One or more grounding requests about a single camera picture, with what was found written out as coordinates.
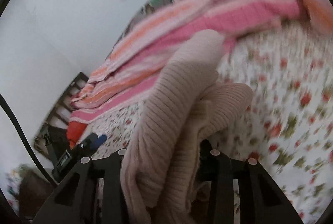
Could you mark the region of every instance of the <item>wooden headboard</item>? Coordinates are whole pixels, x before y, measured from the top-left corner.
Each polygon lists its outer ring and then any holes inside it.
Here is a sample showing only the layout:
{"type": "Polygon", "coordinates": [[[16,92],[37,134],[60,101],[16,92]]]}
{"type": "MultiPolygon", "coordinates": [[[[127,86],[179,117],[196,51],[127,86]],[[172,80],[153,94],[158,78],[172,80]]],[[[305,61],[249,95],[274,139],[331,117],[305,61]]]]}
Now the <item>wooden headboard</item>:
{"type": "Polygon", "coordinates": [[[84,73],[79,73],[76,78],[69,84],[63,94],[59,97],[58,101],[54,104],[53,108],[46,116],[41,128],[37,135],[34,137],[33,148],[49,159],[47,149],[45,147],[45,141],[43,139],[43,131],[48,126],[55,126],[62,129],[67,129],[69,118],[73,112],[73,108],[69,105],[69,99],[81,90],[88,77],[84,73]]]}

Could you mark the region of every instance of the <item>pink striped blanket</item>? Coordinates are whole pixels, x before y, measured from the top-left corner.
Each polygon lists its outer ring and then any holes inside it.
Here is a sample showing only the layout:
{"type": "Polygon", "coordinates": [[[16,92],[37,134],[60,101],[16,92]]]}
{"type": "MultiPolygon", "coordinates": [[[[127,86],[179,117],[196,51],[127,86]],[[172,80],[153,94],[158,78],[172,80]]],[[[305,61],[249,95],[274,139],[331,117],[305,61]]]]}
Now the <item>pink striped blanket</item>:
{"type": "Polygon", "coordinates": [[[114,48],[71,99],[71,120],[90,123],[105,112],[145,99],[159,71],[177,48],[200,30],[229,35],[221,43],[232,50],[238,36],[299,19],[300,0],[180,0],[142,20],[114,48]]]}

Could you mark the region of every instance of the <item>black cable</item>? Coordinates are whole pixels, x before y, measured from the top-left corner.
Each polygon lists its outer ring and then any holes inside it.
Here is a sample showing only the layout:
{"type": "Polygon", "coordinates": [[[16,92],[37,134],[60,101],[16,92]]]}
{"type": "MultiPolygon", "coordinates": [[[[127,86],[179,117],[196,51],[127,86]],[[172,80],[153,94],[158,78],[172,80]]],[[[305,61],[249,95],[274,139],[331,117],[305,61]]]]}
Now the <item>black cable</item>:
{"type": "Polygon", "coordinates": [[[45,176],[45,178],[50,182],[50,184],[54,187],[57,187],[58,185],[56,184],[56,182],[47,173],[47,171],[44,169],[44,167],[42,166],[42,164],[39,162],[38,158],[36,157],[36,155],[35,155],[34,151],[32,150],[27,138],[25,137],[25,135],[23,133],[23,130],[22,130],[18,120],[16,119],[13,111],[8,106],[6,100],[2,97],[1,93],[0,93],[0,106],[5,111],[6,115],[8,116],[8,118],[10,119],[12,124],[14,125],[14,127],[15,127],[17,133],[19,134],[19,137],[20,137],[25,149],[27,150],[28,154],[30,155],[32,161],[34,161],[37,168],[41,171],[41,173],[45,176]]]}

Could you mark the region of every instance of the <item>pink knit sweater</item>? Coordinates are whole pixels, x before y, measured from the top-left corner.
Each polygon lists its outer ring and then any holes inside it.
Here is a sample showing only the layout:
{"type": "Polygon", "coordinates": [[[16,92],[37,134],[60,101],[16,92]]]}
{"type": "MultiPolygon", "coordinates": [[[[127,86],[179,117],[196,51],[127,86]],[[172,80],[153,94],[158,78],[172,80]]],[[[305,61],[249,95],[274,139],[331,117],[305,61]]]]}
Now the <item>pink knit sweater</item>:
{"type": "Polygon", "coordinates": [[[200,142],[251,103],[245,84],[216,83],[224,37],[196,33],[162,70],[144,104],[121,168],[132,224],[192,223],[200,142]]]}

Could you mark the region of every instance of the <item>floral bedsheet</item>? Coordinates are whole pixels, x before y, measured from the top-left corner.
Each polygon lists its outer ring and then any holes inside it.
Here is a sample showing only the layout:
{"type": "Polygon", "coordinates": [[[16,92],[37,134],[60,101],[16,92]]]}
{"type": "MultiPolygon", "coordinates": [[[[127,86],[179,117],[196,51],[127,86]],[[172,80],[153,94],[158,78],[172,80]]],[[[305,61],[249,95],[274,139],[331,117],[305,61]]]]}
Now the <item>floral bedsheet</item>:
{"type": "MultiPolygon", "coordinates": [[[[246,83],[254,98],[239,120],[210,137],[212,146],[231,158],[258,159],[309,224],[333,198],[332,58],[333,38],[294,22],[240,40],[218,68],[220,81],[246,83]]],[[[94,159],[126,146],[142,105],[106,114],[87,127],[86,134],[108,135],[94,159]]],[[[239,223],[237,187],[235,195],[239,223]]]]}

